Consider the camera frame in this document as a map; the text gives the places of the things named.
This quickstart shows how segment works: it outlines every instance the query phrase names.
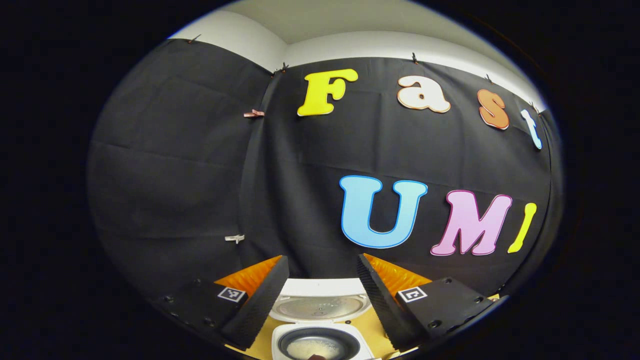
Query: white appliance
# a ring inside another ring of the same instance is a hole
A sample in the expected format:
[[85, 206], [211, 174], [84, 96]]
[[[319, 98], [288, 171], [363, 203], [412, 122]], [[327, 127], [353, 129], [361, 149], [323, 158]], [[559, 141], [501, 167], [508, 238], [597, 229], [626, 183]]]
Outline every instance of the white appliance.
[[371, 360], [373, 353], [352, 320], [371, 307], [360, 279], [288, 279], [270, 316], [290, 322], [271, 336], [273, 360]]

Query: foam letter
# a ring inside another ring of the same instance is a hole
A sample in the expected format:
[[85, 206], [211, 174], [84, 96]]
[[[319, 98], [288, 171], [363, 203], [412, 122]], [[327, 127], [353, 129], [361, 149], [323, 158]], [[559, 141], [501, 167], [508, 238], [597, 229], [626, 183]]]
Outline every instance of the foam letter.
[[333, 105], [326, 102], [326, 96], [331, 94], [333, 100], [340, 100], [344, 96], [346, 85], [343, 79], [336, 79], [333, 84], [329, 84], [332, 78], [356, 81], [358, 73], [353, 69], [344, 69], [315, 72], [305, 76], [309, 86], [305, 103], [298, 108], [298, 116], [325, 115], [333, 111]]
[[488, 255], [495, 250], [495, 242], [502, 229], [502, 223], [511, 207], [511, 197], [498, 195], [493, 198], [491, 205], [478, 219], [476, 196], [466, 190], [455, 190], [447, 194], [447, 202], [451, 204], [449, 223], [438, 245], [431, 248], [431, 253], [437, 256], [448, 256], [456, 251], [453, 245], [460, 234], [460, 254], [466, 253], [482, 236], [482, 240], [471, 253], [473, 255]]
[[480, 116], [485, 124], [505, 130], [509, 127], [509, 117], [504, 112], [504, 101], [489, 90], [478, 91], [478, 101], [480, 102]]
[[522, 226], [520, 227], [518, 236], [516, 236], [516, 240], [511, 244], [511, 246], [509, 246], [509, 250], [507, 250], [509, 254], [512, 252], [518, 252], [520, 251], [520, 248], [522, 248], [522, 242], [524, 241], [524, 237], [529, 232], [529, 225], [531, 225], [531, 219], [533, 219], [533, 215], [536, 213], [536, 210], [538, 210], [538, 207], [533, 202], [525, 205]]
[[382, 182], [373, 177], [345, 176], [340, 179], [344, 190], [342, 232], [358, 245], [385, 249], [402, 244], [413, 231], [418, 202], [427, 193], [427, 186], [417, 181], [398, 181], [394, 191], [400, 195], [396, 226], [387, 233], [371, 230], [369, 219], [373, 196], [382, 189]]
[[536, 132], [536, 122], [533, 121], [531, 115], [529, 115], [529, 112], [527, 110], [522, 110], [520, 114], [529, 126], [529, 133], [531, 134], [533, 144], [538, 148], [538, 150], [542, 149], [542, 141], [540, 140], [540, 138], [538, 137], [538, 133]]
[[451, 103], [444, 99], [442, 88], [432, 79], [424, 76], [405, 76], [398, 80], [403, 88], [398, 91], [398, 101], [409, 109], [431, 109], [437, 113], [446, 113]]

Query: black fabric backdrop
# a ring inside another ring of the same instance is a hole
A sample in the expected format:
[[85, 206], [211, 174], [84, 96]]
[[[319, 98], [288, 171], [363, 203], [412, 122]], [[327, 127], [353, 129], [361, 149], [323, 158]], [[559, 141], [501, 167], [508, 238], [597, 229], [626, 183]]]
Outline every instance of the black fabric backdrop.
[[[299, 117], [313, 72], [354, 69], [358, 80], [327, 115]], [[403, 76], [435, 80], [447, 113], [399, 104]], [[487, 126], [477, 91], [500, 95], [510, 125]], [[265, 111], [263, 118], [243, 113]], [[537, 151], [526, 109], [536, 119]], [[145, 296], [173, 291], [194, 277], [217, 279], [284, 254], [291, 277], [357, 277], [367, 252], [423, 276], [454, 278], [492, 295], [531, 249], [547, 249], [561, 216], [559, 137], [549, 116], [537, 117], [499, 85], [449, 67], [391, 58], [350, 58], [271, 74], [211, 44], [167, 40], [122, 81], [95, 130], [88, 165], [90, 202], [102, 242], [117, 267]], [[340, 219], [340, 178], [371, 176], [371, 228], [393, 228], [398, 180], [425, 183], [415, 227], [402, 244], [370, 249], [349, 241]], [[451, 190], [476, 195], [482, 215], [509, 195], [494, 253], [429, 253], [445, 230]], [[550, 201], [553, 212], [547, 213]], [[538, 205], [522, 249], [507, 254], [528, 202]], [[245, 234], [239, 244], [225, 236]]]

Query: letter u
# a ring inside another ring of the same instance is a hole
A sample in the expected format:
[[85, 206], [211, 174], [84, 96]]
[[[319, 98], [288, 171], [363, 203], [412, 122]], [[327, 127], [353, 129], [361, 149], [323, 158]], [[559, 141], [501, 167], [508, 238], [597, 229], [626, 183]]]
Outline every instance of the letter u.
[[374, 195], [382, 189], [382, 182], [367, 176], [345, 176], [340, 179], [344, 190], [342, 207], [342, 232], [358, 245], [385, 249], [402, 244], [411, 232], [418, 212], [420, 198], [427, 193], [427, 186], [418, 181], [403, 180], [394, 184], [400, 195], [396, 225], [386, 233], [373, 231], [369, 226]]

